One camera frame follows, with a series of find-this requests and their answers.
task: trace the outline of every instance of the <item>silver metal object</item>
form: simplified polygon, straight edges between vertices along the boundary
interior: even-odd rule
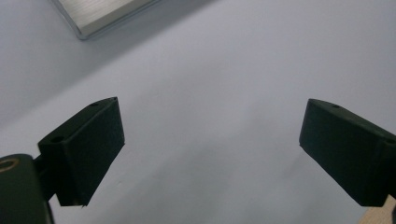
[[[135,14],[157,0],[53,0],[80,39]]]

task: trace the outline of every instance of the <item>white surface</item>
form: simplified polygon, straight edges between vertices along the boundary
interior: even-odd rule
[[[394,1],[167,0],[80,42],[50,1],[0,1],[0,154],[119,96],[126,146],[72,223],[356,223],[299,147],[308,98],[396,133]]]
[[[87,36],[152,0],[56,0],[82,35]]]

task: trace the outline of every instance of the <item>screw hole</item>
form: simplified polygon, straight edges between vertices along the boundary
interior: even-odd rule
[[[393,140],[393,139],[387,139],[387,141],[386,141],[388,144],[391,144],[391,145],[394,145],[394,144],[396,144],[396,141],[395,140]]]
[[[14,168],[18,164],[18,159],[0,161],[0,173]]]
[[[61,142],[62,140],[64,140],[64,137],[63,137],[63,136],[57,136],[57,137],[52,138],[50,141],[51,141],[52,143],[59,143],[59,142]]]

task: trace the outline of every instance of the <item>black plastic part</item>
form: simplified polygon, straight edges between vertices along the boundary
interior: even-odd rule
[[[310,99],[300,145],[358,204],[395,197],[396,136],[339,105]]]
[[[53,223],[29,155],[15,154],[0,159],[0,223]]]
[[[42,139],[60,204],[87,205],[124,142],[117,97],[88,105]]]

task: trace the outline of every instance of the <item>white table surface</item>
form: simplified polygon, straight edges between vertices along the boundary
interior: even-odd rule
[[[49,0],[0,1],[0,157],[118,96],[126,145],[57,224],[357,223],[304,151],[308,98],[396,133],[396,2],[163,0],[81,42]]]

